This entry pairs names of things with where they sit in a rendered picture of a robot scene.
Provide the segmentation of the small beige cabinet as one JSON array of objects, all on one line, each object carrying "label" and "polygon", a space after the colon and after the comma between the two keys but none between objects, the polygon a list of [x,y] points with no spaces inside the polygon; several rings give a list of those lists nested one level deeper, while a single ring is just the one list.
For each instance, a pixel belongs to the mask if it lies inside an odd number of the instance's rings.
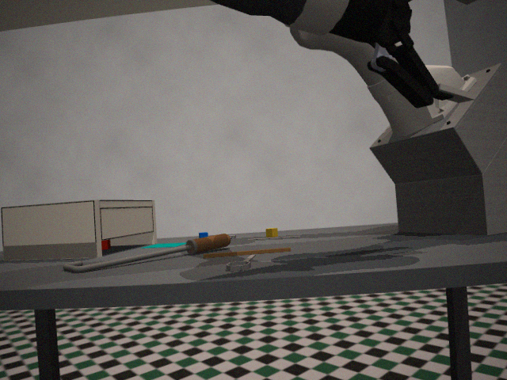
[{"label": "small beige cabinet", "polygon": [[99,258],[105,240],[111,246],[157,244],[154,200],[95,199],[1,211],[3,260]]}]

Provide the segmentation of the steel hook with wooden handle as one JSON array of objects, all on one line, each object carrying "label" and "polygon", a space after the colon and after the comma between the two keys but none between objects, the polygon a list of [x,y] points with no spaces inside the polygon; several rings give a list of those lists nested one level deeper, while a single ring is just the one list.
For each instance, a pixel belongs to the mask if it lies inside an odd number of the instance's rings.
[{"label": "steel hook with wooden handle", "polygon": [[63,269],[69,272],[88,272],[101,268],[112,267],[120,264],[131,263],[139,260],[146,260],[154,257],[160,257],[169,255],[172,253],[179,253],[183,251],[187,251],[188,254],[202,253],[205,251],[219,249],[222,247],[226,247],[231,243],[231,238],[228,234],[218,234],[209,237],[201,237],[197,239],[188,240],[185,246],[165,249],[152,253],[145,253],[137,256],[129,256],[125,258],[120,258],[116,260],[109,260],[96,264],[83,265],[82,261],[71,262],[65,264]]}]

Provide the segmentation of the red block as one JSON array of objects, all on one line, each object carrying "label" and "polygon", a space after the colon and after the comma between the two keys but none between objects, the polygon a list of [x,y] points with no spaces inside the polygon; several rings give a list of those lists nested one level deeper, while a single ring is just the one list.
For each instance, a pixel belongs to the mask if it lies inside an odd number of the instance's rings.
[{"label": "red block", "polygon": [[110,240],[101,241],[101,247],[103,249],[111,249]]}]

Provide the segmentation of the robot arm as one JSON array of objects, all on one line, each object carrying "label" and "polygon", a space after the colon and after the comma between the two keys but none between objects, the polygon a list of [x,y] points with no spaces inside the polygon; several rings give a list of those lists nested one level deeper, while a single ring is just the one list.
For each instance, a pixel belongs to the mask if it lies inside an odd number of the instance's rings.
[{"label": "robot arm", "polygon": [[[385,78],[368,69],[368,62],[372,61],[375,51],[370,44],[328,33],[342,18],[349,0],[211,1],[249,15],[273,17],[290,28],[290,33],[299,46],[333,51],[348,60],[383,110],[394,137],[410,135],[442,120],[457,105],[454,101],[433,98],[433,105],[415,108]],[[461,78],[450,66],[425,66],[437,84],[468,92],[477,82],[469,74]]]}]

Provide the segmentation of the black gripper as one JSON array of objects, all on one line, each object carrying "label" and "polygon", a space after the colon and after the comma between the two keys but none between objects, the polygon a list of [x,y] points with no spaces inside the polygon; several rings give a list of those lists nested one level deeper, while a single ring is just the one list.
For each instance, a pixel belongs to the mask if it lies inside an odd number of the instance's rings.
[{"label": "black gripper", "polygon": [[[372,45],[375,51],[368,69],[381,74],[415,108],[432,105],[433,98],[457,103],[475,100],[474,93],[437,84],[429,73],[409,35],[410,1],[349,0],[329,33]],[[402,45],[395,46],[399,41]]]}]

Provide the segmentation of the small yellow cube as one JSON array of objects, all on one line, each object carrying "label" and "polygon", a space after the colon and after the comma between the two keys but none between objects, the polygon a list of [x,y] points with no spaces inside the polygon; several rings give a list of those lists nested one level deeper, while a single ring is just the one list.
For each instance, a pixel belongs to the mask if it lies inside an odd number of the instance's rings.
[{"label": "small yellow cube", "polygon": [[266,229],[266,237],[267,237],[267,238],[278,237],[278,231],[277,231],[277,228],[269,228],[269,229]]}]

